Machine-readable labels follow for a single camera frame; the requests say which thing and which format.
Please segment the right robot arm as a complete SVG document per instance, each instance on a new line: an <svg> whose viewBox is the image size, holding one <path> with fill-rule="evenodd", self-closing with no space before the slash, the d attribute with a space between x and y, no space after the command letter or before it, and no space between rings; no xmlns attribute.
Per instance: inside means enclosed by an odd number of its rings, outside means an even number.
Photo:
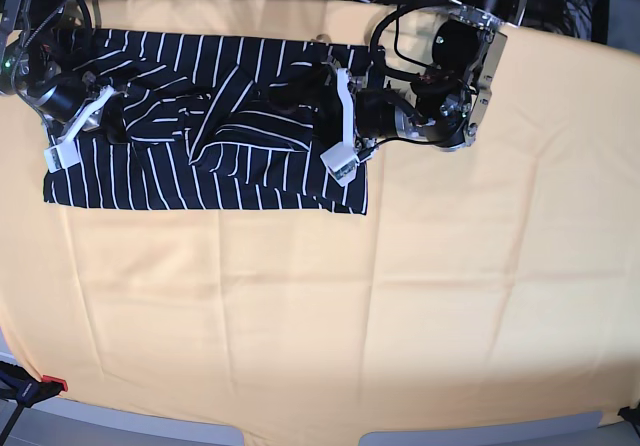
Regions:
<svg viewBox="0 0 640 446"><path fill-rule="evenodd" d="M1 94L40 118L54 146L81 134L124 144L127 87L98 72L105 50L86 0L1 0Z"/></svg>

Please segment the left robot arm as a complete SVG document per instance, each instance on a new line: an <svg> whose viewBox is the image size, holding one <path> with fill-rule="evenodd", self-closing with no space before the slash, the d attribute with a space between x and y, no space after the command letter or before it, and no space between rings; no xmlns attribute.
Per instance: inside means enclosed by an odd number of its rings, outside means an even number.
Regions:
<svg viewBox="0 0 640 446"><path fill-rule="evenodd" d="M420 0L400 4L373 29L369 55L375 72L388 82L409 85L407 99L391 85L366 86L328 59L313 61L303 73L271 86L269 100L288 111L309 103L337 116L343 139L332 149L366 157L390 142L455 150L471 145L490 99L496 64L490 54L505 43L500 28L520 24L527 0ZM405 15L443 8L447 19L434 34L431 62L409 72L390 66L381 36L398 29Z"/></svg>

